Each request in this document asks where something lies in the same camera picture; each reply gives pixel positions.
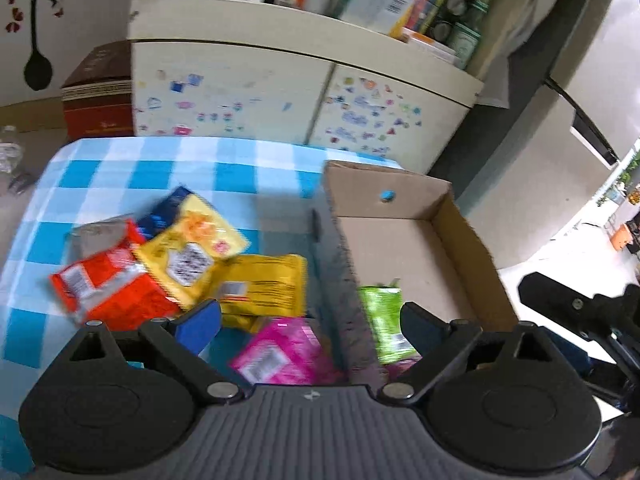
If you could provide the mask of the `clear plastic bag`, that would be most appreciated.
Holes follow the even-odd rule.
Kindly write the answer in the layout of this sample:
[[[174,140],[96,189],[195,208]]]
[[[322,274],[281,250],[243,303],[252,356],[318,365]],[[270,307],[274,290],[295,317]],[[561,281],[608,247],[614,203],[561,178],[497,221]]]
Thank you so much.
[[[24,157],[24,146],[17,128],[6,125],[0,133],[0,170],[2,174],[13,174]]]

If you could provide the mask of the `yellow orange snack packet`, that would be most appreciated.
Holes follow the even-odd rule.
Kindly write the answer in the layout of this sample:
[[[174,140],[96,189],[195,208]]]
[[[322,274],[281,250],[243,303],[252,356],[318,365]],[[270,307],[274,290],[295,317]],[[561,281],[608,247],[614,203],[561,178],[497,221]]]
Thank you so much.
[[[181,310],[203,297],[221,261],[242,254],[248,239],[196,194],[181,202],[177,218],[134,255]]]

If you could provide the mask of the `cream cabinet with stickers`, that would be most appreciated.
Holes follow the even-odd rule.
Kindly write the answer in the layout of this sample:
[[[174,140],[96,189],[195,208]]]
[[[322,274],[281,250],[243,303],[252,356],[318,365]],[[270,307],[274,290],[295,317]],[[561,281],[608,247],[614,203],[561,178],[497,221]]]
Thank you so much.
[[[473,1],[416,0],[390,37],[331,18],[333,0],[132,0],[134,130],[340,148],[427,171],[556,0],[492,0],[460,70],[448,38]]]

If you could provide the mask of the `green snack packet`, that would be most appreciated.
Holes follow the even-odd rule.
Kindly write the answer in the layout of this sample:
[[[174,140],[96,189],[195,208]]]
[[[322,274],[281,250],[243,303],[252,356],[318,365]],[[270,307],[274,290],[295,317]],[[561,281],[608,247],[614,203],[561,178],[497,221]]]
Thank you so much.
[[[400,310],[404,305],[398,281],[386,285],[361,286],[358,295],[373,334],[381,364],[393,364],[418,354],[402,333]]]

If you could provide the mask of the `pink snack packet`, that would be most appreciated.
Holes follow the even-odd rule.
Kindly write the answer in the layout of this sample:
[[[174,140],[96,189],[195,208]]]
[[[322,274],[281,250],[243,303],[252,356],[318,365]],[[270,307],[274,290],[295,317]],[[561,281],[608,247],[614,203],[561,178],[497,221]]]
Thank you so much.
[[[229,366],[251,385],[329,385],[342,379],[308,318],[274,318]]]

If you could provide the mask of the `blue foil snack packet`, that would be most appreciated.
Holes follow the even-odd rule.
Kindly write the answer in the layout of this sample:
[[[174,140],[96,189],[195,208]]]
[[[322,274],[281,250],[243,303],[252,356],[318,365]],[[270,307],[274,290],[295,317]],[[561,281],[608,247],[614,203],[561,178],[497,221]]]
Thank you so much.
[[[137,220],[137,228],[146,240],[152,240],[160,232],[171,226],[180,212],[182,202],[192,195],[185,186],[178,186],[170,194],[157,202],[146,214]]]

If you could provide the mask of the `blue white checkered tablecloth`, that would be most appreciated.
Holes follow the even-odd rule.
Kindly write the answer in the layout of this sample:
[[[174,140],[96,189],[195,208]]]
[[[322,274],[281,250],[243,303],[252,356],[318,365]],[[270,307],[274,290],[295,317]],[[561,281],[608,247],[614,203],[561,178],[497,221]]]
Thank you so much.
[[[205,136],[86,139],[43,171],[1,274],[1,474],[32,469],[18,430],[24,397],[76,332],[50,276],[70,264],[70,231],[140,218],[178,186],[212,204],[262,255],[310,257],[310,201],[332,148]]]

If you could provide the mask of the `brown cardboard box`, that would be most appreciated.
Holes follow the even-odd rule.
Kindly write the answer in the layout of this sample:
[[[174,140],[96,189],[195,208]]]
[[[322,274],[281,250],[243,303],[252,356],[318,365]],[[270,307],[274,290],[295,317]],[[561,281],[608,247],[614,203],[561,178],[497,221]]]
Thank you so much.
[[[436,318],[488,332],[518,322],[491,254],[454,203],[449,182],[402,169],[329,160],[310,210],[318,317],[351,384],[382,387],[387,374],[358,290],[399,284],[402,298]]]

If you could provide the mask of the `green glass bottle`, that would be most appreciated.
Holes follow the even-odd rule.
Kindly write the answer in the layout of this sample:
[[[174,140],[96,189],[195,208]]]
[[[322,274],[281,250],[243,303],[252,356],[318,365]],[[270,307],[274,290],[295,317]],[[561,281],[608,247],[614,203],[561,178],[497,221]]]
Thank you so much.
[[[469,10],[454,28],[448,38],[448,47],[454,50],[454,66],[465,70],[482,39],[482,26],[489,12],[492,0],[474,0]]]

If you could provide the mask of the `red orange snack packet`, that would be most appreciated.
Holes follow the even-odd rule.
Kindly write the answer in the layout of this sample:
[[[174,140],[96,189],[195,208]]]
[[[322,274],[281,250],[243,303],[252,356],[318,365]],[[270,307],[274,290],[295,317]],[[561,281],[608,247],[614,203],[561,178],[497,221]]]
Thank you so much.
[[[134,220],[120,241],[50,276],[56,296],[78,323],[100,321],[110,330],[136,330],[152,318],[174,318],[181,309],[134,255],[144,241]]]

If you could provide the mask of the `silver foil snack packet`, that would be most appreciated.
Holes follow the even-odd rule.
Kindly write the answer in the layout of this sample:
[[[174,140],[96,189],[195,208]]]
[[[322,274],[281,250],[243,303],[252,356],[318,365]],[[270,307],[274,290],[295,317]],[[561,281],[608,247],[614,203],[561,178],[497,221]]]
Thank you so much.
[[[78,226],[70,232],[70,262],[85,260],[102,252],[127,249],[138,237],[134,220],[126,216]]]

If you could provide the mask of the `dark red gift box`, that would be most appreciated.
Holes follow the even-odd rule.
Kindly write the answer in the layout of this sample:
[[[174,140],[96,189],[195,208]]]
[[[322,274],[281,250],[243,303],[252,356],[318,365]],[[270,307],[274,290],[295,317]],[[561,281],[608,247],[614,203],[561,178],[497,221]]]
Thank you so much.
[[[62,85],[67,140],[132,136],[131,46],[94,48]]]

